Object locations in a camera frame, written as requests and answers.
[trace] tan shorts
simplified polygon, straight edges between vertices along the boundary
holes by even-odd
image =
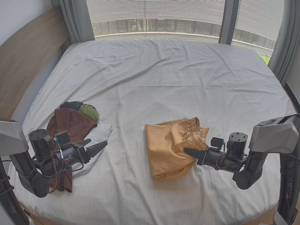
[[[208,128],[200,127],[197,117],[146,124],[145,133],[154,180],[171,180],[187,175],[197,159],[187,155],[183,149],[208,148]]]

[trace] white bed sheet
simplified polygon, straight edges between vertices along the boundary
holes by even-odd
[[[154,181],[145,143],[145,124],[197,116],[209,127],[209,142],[236,131],[250,137],[257,123],[294,114],[254,50],[183,40],[74,44],[32,104],[25,136],[46,128],[54,110],[74,100],[94,105],[99,123],[112,124],[108,145],[87,174],[73,179],[72,193],[35,197],[11,166],[10,182],[29,212],[65,225],[243,224],[276,205],[278,155],[268,155],[261,178],[240,190],[232,173],[205,166]]]

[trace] green garment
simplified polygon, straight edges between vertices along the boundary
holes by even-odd
[[[94,122],[98,121],[99,113],[97,112],[96,108],[91,105],[83,104],[80,107],[79,112],[86,115],[88,118],[92,119]]]

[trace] bed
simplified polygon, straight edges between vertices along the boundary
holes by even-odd
[[[35,197],[11,165],[10,182],[30,213],[64,225],[245,224],[276,206],[278,155],[268,155],[262,177],[240,190],[231,173],[196,165],[185,177],[154,181],[145,143],[145,124],[196,116],[209,127],[209,144],[236,131],[251,136],[257,123],[295,114],[254,50],[165,39],[73,44],[30,107],[25,136],[74,100],[94,105],[98,123],[112,124],[108,145],[87,174],[73,179],[72,193]]]

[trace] brown garment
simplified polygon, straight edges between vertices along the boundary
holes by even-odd
[[[59,108],[55,109],[54,116],[48,123],[47,131],[52,138],[55,137],[55,134],[66,131],[70,134],[71,142],[75,143],[83,140],[91,129],[96,126],[97,123],[76,110]],[[49,182],[49,186],[54,188],[55,179]],[[56,189],[58,191],[66,189],[69,193],[72,192],[72,168],[70,172],[63,172],[57,176]]]
[[[154,180],[171,180],[187,175],[197,159],[184,148],[207,149],[208,128],[197,117],[145,125],[146,143]]]

